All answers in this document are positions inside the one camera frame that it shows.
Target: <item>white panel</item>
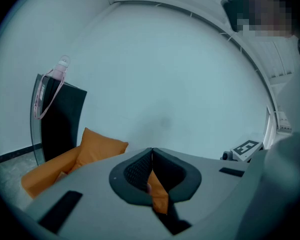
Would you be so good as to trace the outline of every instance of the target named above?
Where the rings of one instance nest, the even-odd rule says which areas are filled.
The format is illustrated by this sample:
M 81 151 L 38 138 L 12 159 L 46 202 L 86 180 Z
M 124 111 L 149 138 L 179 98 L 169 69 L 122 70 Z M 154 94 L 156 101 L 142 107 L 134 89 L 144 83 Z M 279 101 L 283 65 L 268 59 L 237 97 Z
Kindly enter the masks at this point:
M 269 120 L 266 128 L 266 133 L 263 141 L 263 145 L 265 149 L 269 149 L 275 136 L 276 136 L 276 130 L 277 130 L 277 123 L 276 123 L 276 115 L 274 112 L 270 113 L 270 109 L 268 107 L 269 113 Z
M 285 74 L 294 73 L 300 66 L 298 39 L 295 36 L 280 38 L 274 41 L 274 43 L 282 59 Z
M 273 42 L 251 41 L 250 44 L 262 58 L 268 78 L 284 74 L 281 58 Z
M 294 74 L 286 74 L 270 78 L 271 86 L 286 84 L 293 77 Z

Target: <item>person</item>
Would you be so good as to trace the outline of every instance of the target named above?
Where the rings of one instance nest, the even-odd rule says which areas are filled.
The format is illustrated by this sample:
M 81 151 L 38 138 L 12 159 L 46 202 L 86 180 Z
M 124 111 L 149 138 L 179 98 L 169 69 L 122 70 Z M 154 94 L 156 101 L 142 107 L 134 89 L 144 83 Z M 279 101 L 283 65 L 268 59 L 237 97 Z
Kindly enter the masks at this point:
M 263 36 L 296 36 L 300 53 L 300 0 L 223 0 L 221 4 L 233 31 L 249 25 Z
M 296 36 L 300 48 L 300 0 L 226 0 L 221 4 L 233 31 L 249 25 L 260 35 Z M 277 97 L 292 136 L 268 150 L 237 240 L 300 238 L 300 68 L 293 75 Z

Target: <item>black slot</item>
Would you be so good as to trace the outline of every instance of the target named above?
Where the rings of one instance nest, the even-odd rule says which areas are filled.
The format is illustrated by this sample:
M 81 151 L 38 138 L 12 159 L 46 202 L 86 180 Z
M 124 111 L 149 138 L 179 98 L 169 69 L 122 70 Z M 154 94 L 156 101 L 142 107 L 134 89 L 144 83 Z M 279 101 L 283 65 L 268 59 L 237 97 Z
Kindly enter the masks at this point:
M 39 221 L 39 224 L 56 234 L 81 197 L 82 194 L 79 192 L 68 191 Z
M 235 170 L 235 169 L 230 169 L 230 168 L 226 168 L 226 167 L 221 168 L 219 170 L 219 172 L 224 173 L 224 174 L 230 174 L 230 175 L 237 176 L 237 177 L 242 177 L 245 173 L 243 170 Z

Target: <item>white wall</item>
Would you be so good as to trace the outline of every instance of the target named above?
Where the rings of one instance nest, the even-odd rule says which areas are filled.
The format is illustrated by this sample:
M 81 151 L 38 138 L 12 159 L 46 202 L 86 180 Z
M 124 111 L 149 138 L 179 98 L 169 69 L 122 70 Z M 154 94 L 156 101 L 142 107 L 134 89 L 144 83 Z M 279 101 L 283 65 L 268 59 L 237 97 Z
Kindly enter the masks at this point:
M 45 73 L 108 0 L 28 0 L 0 37 L 0 155 L 31 145 L 30 105 Z
M 90 28 L 67 80 L 87 90 L 84 127 L 129 142 L 219 159 L 262 136 L 267 94 L 251 64 L 209 25 L 124 4 Z

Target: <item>floor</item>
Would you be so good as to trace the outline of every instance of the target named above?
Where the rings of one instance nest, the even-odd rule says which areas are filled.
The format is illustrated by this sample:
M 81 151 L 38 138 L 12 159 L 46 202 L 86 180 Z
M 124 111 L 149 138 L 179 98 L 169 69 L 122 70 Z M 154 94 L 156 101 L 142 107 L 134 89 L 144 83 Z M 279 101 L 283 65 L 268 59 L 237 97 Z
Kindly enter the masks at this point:
M 0 163 L 0 195 L 7 202 L 24 210 L 32 198 L 21 186 L 21 178 L 37 167 L 33 152 Z

